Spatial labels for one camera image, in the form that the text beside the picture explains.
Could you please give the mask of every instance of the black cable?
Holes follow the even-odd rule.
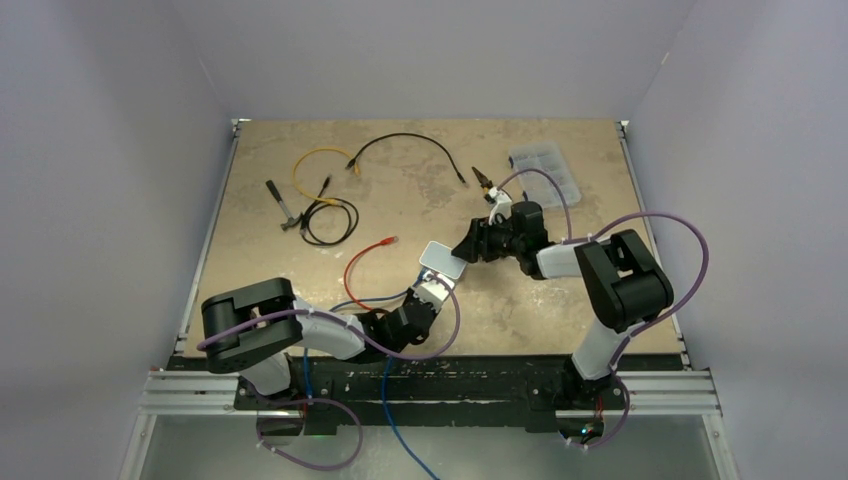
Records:
[[[318,192],[317,196],[324,196],[324,191],[327,190],[328,186],[330,186],[330,175],[327,175],[327,178],[324,179],[324,185],[321,187],[321,191]],[[356,227],[359,226],[359,210],[354,204],[341,198],[331,197],[331,199],[338,202],[338,204],[319,202],[318,200],[315,200],[306,207],[306,211],[303,212],[300,219],[300,237],[304,242],[316,247],[332,247],[347,240],[351,235],[353,235]],[[316,213],[328,207],[341,208],[347,215],[347,227],[345,228],[344,233],[341,237],[332,241],[326,241],[318,238],[318,236],[315,235],[315,232],[312,231],[312,225],[310,224],[312,217],[314,217]]]
[[[363,146],[362,146],[362,148],[360,148],[360,149],[359,149],[359,151],[358,151],[358,152],[356,152],[356,155],[354,155],[354,156],[353,156],[353,158],[350,160],[350,162],[348,162],[348,164],[347,164],[347,166],[346,166],[345,168],[346,168],[346,169],[348,169],[348,170],[350,170],[351,168],[353,168],[353,166],[354,166],[354,165],[356,165],[356,162],[358,162],[358,161],[359,161],[359,157],[362,155],[362,152],[364,152],[364,151],[365,151],[365,149],[366,149],[366,148],[368,148],[368,147],[370,147],[371,145],[373,145],[373,144],[375,144],[375,143],[379,142],[380,140],[385,140],[385,139],[387,139],[387,138],[391,138],[391,137],[400,137],[400,136],[405,136],[405,137],[415,137],[415,138],[420,138],[420,139],[422,139],[422,140],[427,140],[428,142],[435,143],[435,144],[436,144],[436,146],[438,146],[439,148],[441,148],[441,149],[442,149],[442,151],[443,151],[443,152],[445,152],[445,155],[447,155],[447,156],[448,156],[448,160],[451,162],[451,166],[453,167],[453,171],[454,171],[454,172],[456,172],[456,177],[457,177],[457,178],[459,178],[459,181],[460,181],[460,182],[462,182],[463,184],[466,184],[466,182],[465,182],[465,178],[462,176],[462,174],[461,174],[461,173],[459,173],[459,169],[456,167],[456,162],[454,162],[454,161],[453,161],[453,156],[451,156],[451,154],[450,154],[450,152],[448,151],[448,149],[447,149],[447,148],[445,148],[445,147],[444,147],[444,145],[442,145],[441,143],[437,142],[436,140],[434,140],[434,139],[432,139],[432,138],[430,138],[430,137],[424,136],[424,135],[419,135],[419,134],[417,134],[417,133],[396,132],[396,133],[390,133],[390,134],[388,134],[388,135],[383,135],[382,137],[377,137],[377,138],[375,138],[374,140],[371,140],[370,142],[368,142],[368,143],[366,143],[365,145],[363,145]]]

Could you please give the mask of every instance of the red wire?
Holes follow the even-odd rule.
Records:
[[[345,267],[345,273],[344,273],[344,276],[342,277],[342,282],[344,283],[345,292],[347,292],[347,296],[350,297],[350,299],[353,300],[354,303],[356,303],[360,307],[364,308],[365,310],[373,310],[373,308],[369,307],[368,305],[365,305],[362,302],[360,302],[358,298],[353,296],[353,292],[350,291],[350,286],[347,283],[347,277],[348,277],[348,274],[350,272],[350,269],[351,269],[351,267],[353,267],[353,264],[355,264],[356,261],[359,260],[366,253],[370,252],[371,250],[374,250],[377,247],[384,247],[386,245],[391,245],[392,243],[395,243],[397,241],[397,239],[398,239],[397,237],[384,238],[384,239],[380,240],[379,242],[375,243],[374,245],[370,245],[370,246],[366,247],[361,252],[354,255],[353,258],[351,258],[349,262],[347,262],[347,266]]]

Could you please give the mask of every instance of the hammer head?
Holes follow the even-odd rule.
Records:
[[[289,218],[288,221],[280,224],[280,228],[282,228],[283,231],[285,232],[286,230],[288,230],[290,228],[296,227],[297,224],[300,223],[300,218],[302,216],[303,216],[303,214],[300,214],[296,218]]]

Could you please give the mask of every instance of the wooden board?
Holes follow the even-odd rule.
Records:
[[[392,138],[370,147],[361,159],[362,175],[345,170],[338,153],[316,153],[298,169],[304,188],[317,192],[332,174],[326,195],[347,199],[359,208],[359,228],[332,248],[305,244],[297,230],[283,232],[284,215],[265,188],[273,179],[292,211],[310,200],[291,182],[295,161],[318,146],[356,151],[368,140],[403,131],[431,136],[453,154],[469,182],[463,186],[444,153],[415,138]],[[297,294],[329,308],[347,299],[342,272],[352,255],[385,237],[400,241],[362,258],[351,275],[361,298],[391,295],[414,281],[418,258],[431,240],[456,245],[469,220],[488,214],[474,181],[476,166],[495,183],[510,173],[508,150],[544,140],[557,142],[577,180],[582,200],[572,210],[576,236],[597,232],[615,218],[639,209],[615,124],[609,120],[333,120],[253,121],[244,124],[203,274],[189,330],[186,356],[200,354],[203,338],[199,312],[206,298],[268,278],[291,280]],[[518,181],[507,191],[520,198]],[[565,236],[560,210],[545,211],[554,240]],[[317,214],[319,235],[335,238],[346,224],[336,209]],[[632,222],[646,239],[644,225]],[[535,281],[513,259],[469,265],[457,286],[462,328],[450,354],[549,354],[572,352],[593,319],[582,280]],[[454,309],[446,306],[424,345],[409,351],[432,351],[443,345],[454,326]],[[671,322],[639,336],[630,352],[679,352]],[[299,355],[299,349],[292,349]]]

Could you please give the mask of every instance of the robotic arm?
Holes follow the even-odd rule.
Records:
[[[403,304],[391,312],[374,309],[342,316],[346,326],[308,314],[290,315],[226,336],[206,348],[207,369],[211,373],[238,372],[260,394],[268,396],[291,386],[289,360],[282,353],[290,346],[321,350],[346,362],[372,363],[385,355],[351,329],[395,352],[409,344],[419,345],[429,336],[430,327],[449,296],[447,289],[433,279],[434,275],[427,272],[421,282],[409,287]],[[441,275],[439,278],[453,287],[450,279]],[[289,280],[275,278],[203,302],[203,331],[210,338],[257,315],[312,308],[294,294]]]
[[[536,280],[583,277],[596,318],[564,365],[560,398],[564,408],[593,400],[610,385],[610,363],[617,361],[613,357],[622,342],[671,306],[671,283],[635,231],[580,244],[554,244],[539,204],[509,200],[506,218],[501,214],[505,201],[497,201],[498,194],[506,195],[486,196],[493,213],[472,219],[451,254],[468,263],[514,257],[521,271]]]

